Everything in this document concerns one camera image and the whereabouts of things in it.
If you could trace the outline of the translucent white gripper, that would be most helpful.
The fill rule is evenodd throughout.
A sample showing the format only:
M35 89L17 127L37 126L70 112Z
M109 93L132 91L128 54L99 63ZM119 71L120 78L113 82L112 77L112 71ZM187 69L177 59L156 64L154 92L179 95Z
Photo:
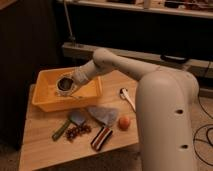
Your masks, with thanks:
M85 76L85 74L80 69L74 69L72 72L66 72L66 73L62 74L57 79L57 81L61 77L70 77L73 79L74 85L73 85L73 93L71 95L73 95L75 92L77 92L83 85L88 83L88 78Z

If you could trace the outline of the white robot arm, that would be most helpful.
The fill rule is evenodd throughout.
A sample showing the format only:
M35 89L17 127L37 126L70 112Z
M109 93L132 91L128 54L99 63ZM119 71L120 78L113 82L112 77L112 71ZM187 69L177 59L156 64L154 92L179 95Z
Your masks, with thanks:
M142 171L197 171L189 106L199 85L191 73L99 48L92 60L59 77L57 91L69 96L94 77L114 70L137 82L135 108Z

